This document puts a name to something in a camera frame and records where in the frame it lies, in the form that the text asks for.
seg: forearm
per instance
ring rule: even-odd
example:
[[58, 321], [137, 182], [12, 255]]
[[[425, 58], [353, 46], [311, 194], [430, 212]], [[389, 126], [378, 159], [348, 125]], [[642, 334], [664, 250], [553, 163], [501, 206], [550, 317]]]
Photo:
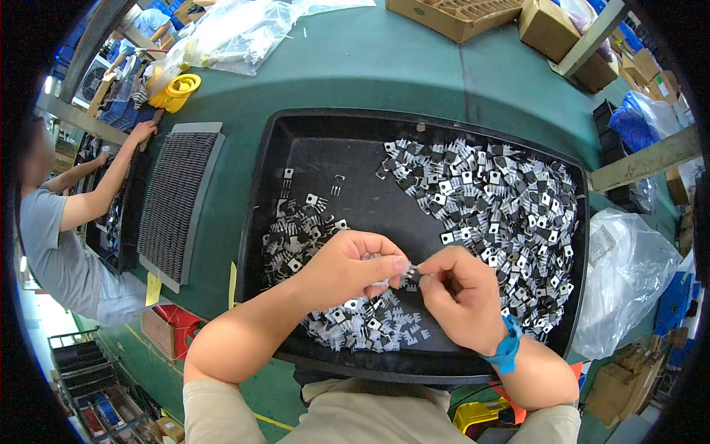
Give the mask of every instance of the forearm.
[[246, 381], [266, 365], [307, 313], [294, 278], [223, 313], [190, 345], [185, 383], [203, 378], [228, 384]]
[[133, 152], [136, 150], [136, 142], [132, 138], [128, 138], [119, 153], [116, 154], [111, 166], [106, 170], [104, 177], [101, 179], [99, 184], [96, 186], [94, 191], [91, 192], [93, 195], [96, 205], [106, 211], [114, 199], [114, 196], [119, 191], [121, 184], [126, 177], [126, 171], [128, 171], [131, 165], [131, 159], [133, 158]]
[[525, 335], [515, 356], [515, 371], [500, 378], [510, 398], [526, 410], [568, 404], [579, 398], [579, 386], [569, 365]]
[[151, 36], [151, 42], [155, 43], [163, 36], [165, 35], [166, 32], [168, 32], [168, 29], [170, 29], [170, 22], [167, 22], [165, 25], [162, 25], [158, 30]]
[[49, 180], [47, 189], [55, 194], [61, 194], [62, 191], [71, 188], [76, 182], [79, 182], [83, 177], [101, 166], [98, 159], [90, 162], [84, 162], [80, 165], [71, 167], [68, 171]]
[[109, 72], [113, 72], [120, 64], [123, 63], [123, 61], [126, 59], [126, 56], [124, 54], [119, 54], [116, 57], [116, 60], [111, 64], [111, 67], [109, 68]]

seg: green table surface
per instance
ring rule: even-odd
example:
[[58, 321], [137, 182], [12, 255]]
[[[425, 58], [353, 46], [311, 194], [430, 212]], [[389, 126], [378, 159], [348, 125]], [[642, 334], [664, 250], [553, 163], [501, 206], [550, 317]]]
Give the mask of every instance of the green table surface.
[[[190, 282], [164, 296], [205, 319], [230, 307], [251, 174], [269, 116], [280, 109], [346, 107], [427, 114], [487, 126], [601, 165], [591, 112], [629, 90], [619, 79], [596, 96], [554, 74], [544, 56], [520, 42], [516, 23], [457, 45], [409, 18], [377, 7], [298, 20], [256, 76], [192, 68], [202, 78], [176, 114], [166, 114], [151, 144], [155, 158], [173, 125], [224, 122], [226, 141], [209, 182], [195, 238]], [[307, 29], [307, 38], [303, 35]], [[675, 209], [661, 180], [652, 227], [673, 236]], [[589, 196], [594, 210], [611, 206]], [[146, 280], [139, 266], [135, 274]]]

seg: hand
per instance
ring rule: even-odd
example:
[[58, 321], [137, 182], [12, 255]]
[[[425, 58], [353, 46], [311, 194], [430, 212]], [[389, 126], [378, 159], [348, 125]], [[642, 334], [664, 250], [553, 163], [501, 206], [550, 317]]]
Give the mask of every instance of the hand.
[[106, 165], [106, 161], [109, 160], [109, 154], [108, 153], [101, 153], [99, 154], [98, 157], [96, 157], [96, 162], [99, 164], [99, 167]]
[[[360, 258], [365, 253], [379, 253], [382, 257], [363, 261]], [[326, 242], [287, 282], [295, 286], [308, 311], [324, 311], [355, 297], [377, 296], [387, 287], [369, 284], [387, 278], [392, 287], [399, 288], [400, 275], [406, 267], [406, 256], [391, 240], [345, 229]]]
[[130, 141], [131, 145], [137, 146], [140, 142], [146, 140], [151, 134], [157, 133], [158, 125], [156, 125], [154, 121], [142, 121], [137, 124], [135, 128], [133, 128], [133, 131], [131, 131], [131, 134], [129, 134], [129, 137], [126, 139], [126, 142]]
[[446, 247], [420, 264], [419, 272], [424, 304], [447, 336], [483, 356], [495, 356], [508, 331], [493, 269], [464, 247]]

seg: worker in blue shirt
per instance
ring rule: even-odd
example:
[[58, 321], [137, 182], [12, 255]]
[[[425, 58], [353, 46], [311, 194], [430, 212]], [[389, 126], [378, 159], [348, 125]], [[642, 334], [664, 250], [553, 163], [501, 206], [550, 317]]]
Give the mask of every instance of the worker in blue shirt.
[[[157, 9], [146, 9], [141, 12], [135, 20], [133, 20], [133, 26], [135, 26], [141, 34], [149, 38], [152, 42], [159, 42], [160, 39], [167, 37], [169, 35], [177, 36], [177, 31], [175, 27], [170, 22], [170, 17], [166, 16], [164, 13]], [[106, 70], [105, 75], [110, 74], [116, 69], [129, 55], [133, 54], [136, 47], [124, 38], [121, 33], [121, 29], [116, 29], [110, 35], [114, 40], [120, 40], [121, 45], [119, 46], [119, 56], [116, 57], [113, 65]]]

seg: man's arm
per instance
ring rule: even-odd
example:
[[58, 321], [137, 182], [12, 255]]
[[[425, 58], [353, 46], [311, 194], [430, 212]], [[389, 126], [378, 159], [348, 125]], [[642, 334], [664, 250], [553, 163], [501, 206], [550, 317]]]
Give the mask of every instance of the man's arm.
[[64, 211], [62, 212], [62, 222], [59, 226], [60, 232], [74, 229], [106, 214], [111, 201], [124, 181], [136, 146], [148, 136], [157, 132], [158, 128], [155, 126], [154, 121], [145, 121], [136, 125], [119, 153], [116, 154], [114, 161], [111, 162], [111, 166], [106, 170], [96, 189], [90, 193], [67, 197], [67, 202], [64, 204]]
[[71, 169], [61, 173], [55, 178], [45, 182], [44, 188], [55, 194], [62, 194], [68, 188], [71, 188], [76, 182], [79, 182], [87, 174], [95, 171], [97, 168], [104, 166], [109, 158], [108, 153], [101, 153], [99, 157], [93, 161], [84, 162], [81, 165], [71, 167]]
[[158, 30], [155, 31], [155, 34], [151, 36], [151, 42], [155, 43], [163, 36], [165, 35], [166, 32], [168, 32], [168, 29], [170, 29], [170, 21], [168, 21], [165, 25], [162, 25]]
[[104, 73], [104, 76], [111, 74], [116, 69], [116, 67], [118, 67], [120, 64], [122, 64], [124, 62], [126, 57], [128, 57], [128, 56], [125, 54], [118, 54], [118, 56], [116, 57], [116, 60], [111, 64], [111, 67], [109, 67], [109, 69], [107, 69], [106, 72]]
[[[360, 260], [365, 253], [382, 257]], [[309, 312], [382, 293], [385, 286], [366, 286], [385, 278], [397, 288], [406, 266], [404, 253], [386, 237], [340, 231], [298, 274], [207, 324], [187, 352], [185, 384], [215, 379], [238, 389]]]
[[[508, 335], [501, 317], [498, 280], [493, 269], [464, 247], [447, 247], [419, 265], [424, 303], [452, 341], [484, 356], [494, 356]], [[453, 281], [449, 292], [442, 282]], [[575, 402], [579, 386], [569, 365], [552, 350], [524, 336], [515, 371], [500, 375], [510, 398], [526, 410]]]

